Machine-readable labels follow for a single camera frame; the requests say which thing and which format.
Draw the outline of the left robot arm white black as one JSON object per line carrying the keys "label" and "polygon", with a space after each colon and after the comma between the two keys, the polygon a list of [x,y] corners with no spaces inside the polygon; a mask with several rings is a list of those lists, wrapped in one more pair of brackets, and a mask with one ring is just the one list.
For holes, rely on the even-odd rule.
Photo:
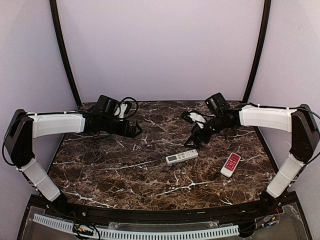
{"label": "left robot arm white black", "polygon": [[5,162],[16,167],[51,204],[62,208],[67,204],[67,197],[36,160],[33,140],[50,135],[100,132],[135,138],[143,130],[137,122],[129,120],[133,104],[138,102],[132,97],[117,101],[100,95],[88,110],[31,113],[18,109],[3,138],[1,152],[8,153],[10,158]]}

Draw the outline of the white air conditioner remote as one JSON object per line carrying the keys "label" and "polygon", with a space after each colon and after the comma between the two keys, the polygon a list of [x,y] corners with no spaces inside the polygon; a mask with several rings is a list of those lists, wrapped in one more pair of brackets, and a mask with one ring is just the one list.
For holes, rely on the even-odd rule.
{"label": "white air conditioner remote", "polygon": [[193,150],[188,150],[188,151],[185,151],[185,152],[181,152],[181,153],[178,153],[178,154],[167,156],[165,158],[165,161],[166,161],[167,165],[170,166],[170,165],[174,165],[174,164],[177,164],[177,163],[181,163],[181,162],[185,162],[187,160],[191,160],[191,159],[197,158],[198,155],[199,155],[198,151],[193,149]]}

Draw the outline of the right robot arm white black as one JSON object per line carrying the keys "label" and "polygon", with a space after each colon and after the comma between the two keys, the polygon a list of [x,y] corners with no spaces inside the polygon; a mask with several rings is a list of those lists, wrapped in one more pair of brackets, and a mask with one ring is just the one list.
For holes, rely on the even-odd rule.
{"label": "right robot arm white black", "polygon": [[213,135],[237,126],[269,128],[291,134],[287,159],[259,197],[258,212],[268,214],[276,207],[289,185],[319,157],[315,153],[320,142],[320,130],[315,120],[319,115],[311,111],[307,104],[282,107],[240,103],[231,107],[220,92],[204,102],[210,114],[191,110],[181,115],[183,120],[194,124],[190,137],[183,144],[186,148],[200,150]]}

